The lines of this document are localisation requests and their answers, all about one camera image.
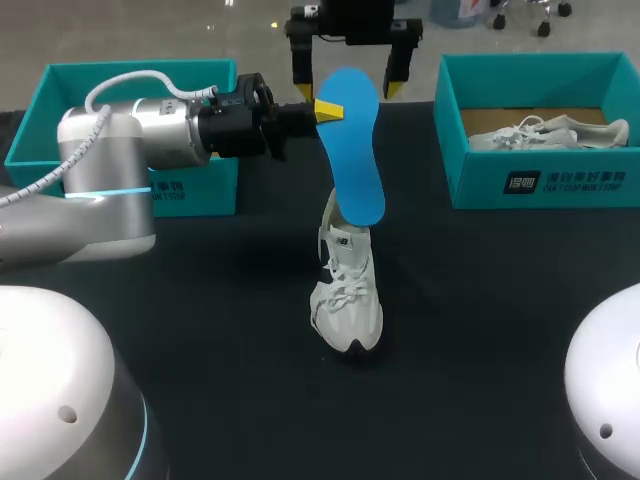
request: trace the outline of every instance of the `gray floor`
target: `gray floor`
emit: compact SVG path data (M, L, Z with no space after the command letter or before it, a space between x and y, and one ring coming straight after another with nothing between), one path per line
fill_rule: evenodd
M574 15L554 16L551 37L533 35L539 8L514 0L502 32L477 25L449 30L426 23L411 81L396 101L433 99L443 53L623 50L640 66L638 0L573 0ZM143 58L230 57L259 71L276 101L297 102L289 44L282 32L302 0L0 0L0 111L24 108L47 63ZM424 15L429 0L408 0L396 16ZM272 28L272 22L278 27ZM317 40L315 82L337 67L365 70L382 83L389 47L345 47Z

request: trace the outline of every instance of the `robotic arm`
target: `robotic arm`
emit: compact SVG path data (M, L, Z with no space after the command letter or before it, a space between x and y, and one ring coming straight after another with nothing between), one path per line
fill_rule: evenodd
M139 99L111 105L96 141L63 174L66 198L34 194L0 208L0 271L29 264L126 258L153 247L148 168L206 165L211 154L284 159L290 137L317 136L324 102L280 106L259 73L208 101ZM96 115L69 110L58 125L70 157ZM15 189L0 187L0 198Z
M291 43L293 83L307 100L313 98L313 36L344 37L347 45L391 45L384 76L384 98L409 80L413 49L422 39L422 20L394 19L395 0L321 0L320 5L294 7L285 33Z

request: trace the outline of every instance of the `blue insole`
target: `blue insole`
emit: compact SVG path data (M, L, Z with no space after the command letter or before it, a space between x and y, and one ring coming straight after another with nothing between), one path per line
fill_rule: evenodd
M318 125L329 156L340 212L351 225L375 225L384 215L384 192L373 156L378 92L355 68L336 70L317 97L344 107L344 119Z

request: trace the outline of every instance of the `chair wheel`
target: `chair wheel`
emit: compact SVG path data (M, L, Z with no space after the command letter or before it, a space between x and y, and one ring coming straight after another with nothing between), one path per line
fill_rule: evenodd
M570 4L566 2L558 4L558 15L561 17L568 17L571 12L573 12L573 9Z
M551 34L551 24L549 22L542 22L538 28L539 37L548 37Z
M504 30L504 27L507 26L507 19L504 15L498 14L496 19L493 21L493 28L495 30Z

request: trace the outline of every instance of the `shoelace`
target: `shoelace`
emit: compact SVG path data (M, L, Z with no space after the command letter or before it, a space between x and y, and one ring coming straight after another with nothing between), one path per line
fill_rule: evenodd
M518 126L514 125L513 127L501 128L498 130L493 136L493 141L496 143L504 143L511 149L518 146L521 150L524 149L525 146L528 146L531 143L532 139L540 138L540 133L533 129L534 125L527 125L527 122L531 119L536 120L537 123L544 122L540 117L529 115L520 122L520 125Z
M359 296L369 294L367 281L363 278L368 262L362 268L353 269L340 265L336 270L331 266L333 259L324 267L329 270L333 282L329 285L327 307L330 312L340 310L347 302L352 302Z

